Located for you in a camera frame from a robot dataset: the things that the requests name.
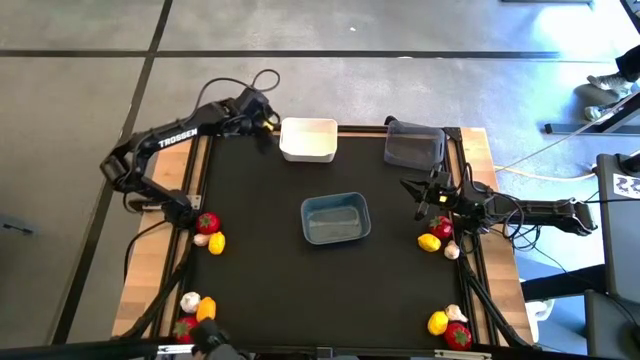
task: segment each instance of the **red tomato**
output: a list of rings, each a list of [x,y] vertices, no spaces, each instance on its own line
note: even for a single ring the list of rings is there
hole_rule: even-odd
[[[176,321],[173,327],[173,335],[180,344],[193,344],[189,331],[198,325],[195,316],[186,316]]]
[[[436,216],[429,222],[431,233],[440,240],[445,240],[453,233],[453,223],[446,216]]]
[[[471,348],[471,333],[459,322],[450,322],[444,332],[444,341],[454,351],[465,351]]]
[[[220,230],[220,218],[214,213],[204,213],[198,216],[196,230],[199,234],[211,235]]]

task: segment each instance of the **garlic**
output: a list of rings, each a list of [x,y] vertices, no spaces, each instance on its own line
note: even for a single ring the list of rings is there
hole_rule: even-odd
[[[444,248],[444,256],[447,259],[455,260],[460,256],[460,248],[456,245],[456,242],[451,240]]]
[[[466,316],[462,315],[460,307],[458,305],[451,304],[444,309],[444,313],[449,318],[449,321],[469,321]]]
[[[193,243],[196,244],[197,246],[207,246],[207,244],[209,243],[210,237],[211,235],[196,234],[193,237]]]
[[[194,314],[198,310],[198,304],[200,304],[200,295],[193,291],[182,295],[180,299],[180,307],[187,314]]]

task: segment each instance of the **white bowl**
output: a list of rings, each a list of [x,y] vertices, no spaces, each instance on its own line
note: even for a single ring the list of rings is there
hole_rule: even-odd
[[[338,123],[333,119],[286,118],[280,127],[280,151],[288,161],[333,161]]]

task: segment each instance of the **plastic bin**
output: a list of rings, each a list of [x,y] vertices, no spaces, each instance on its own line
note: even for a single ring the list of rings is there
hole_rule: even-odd
[[[431,170],[444,158],[444,131],[394,120],[389,123],[384,161],[419,170]]]
[[[301,212],[304,237],[314,245],[356,240],[371,231],[367,201],[360,193],[306,199]]]
[[[288,161],[333,161],[338,123],[333,119],[286,118],[280,128],[280,151]]]

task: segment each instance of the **toy vegetable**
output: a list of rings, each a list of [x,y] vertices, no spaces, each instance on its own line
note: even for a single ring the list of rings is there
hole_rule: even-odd
[[[434,252],[440,249],[440,239],[431,234],[423,234],[418,238],[418,246],[424,251]]]
[[[189,331],[198,325],[198,321],[193,316],[183,317],[176,321],[173,327],[173,335],[179,344],[193,344],[193,339]]]
[[[213,255],[220,255],[224,251],[226,239],[221,232],[217,232],[211,235],[209,239],[209,252]]]
[[[471,348],[471,333],[464,325],[454,322],[447,326],[444,341],[454,351],[465,351]]]
[[[199,234],[211,235],[220,230],[220,219],[214,213],[204,213],[198,216],[196,229]]]
[[[193,243],[196,244],[197,246],[207,246],[210,238],[211,238],[211,235],[196,234],[193,237]]]
[[[447,330],[447,324],[449,324],[449,318],[444,311],[436,311],[429,318],[427,330],[431,335],[442,335]]]
[[[460,248],[455,241],[450,240],[447,246],[444,247],[444,256],[451,260],[455,260],[460,256]]]
[[[453,223],[446,216],[436,216],[429,222],[429,229],[440,240],[446,240],[453,233]]]
[[[462,311],[460,311],[460,307],[458,305],[451,304],[444,309],[444,313],[449,318],[449,321],[469,321],[466,316],[462,315]]]
[[[180,307],[182,308],[182,311],[187,314],[194,314],[196,310],[198,310],[199,304],[200,295],[193,291],[182,295],[182,299],[180,299]]]
[[[196,311],[196,320],[198,322],[207,318],[211,320],[216,318],[216,302],[208,296],[200,301],[198,311]]]

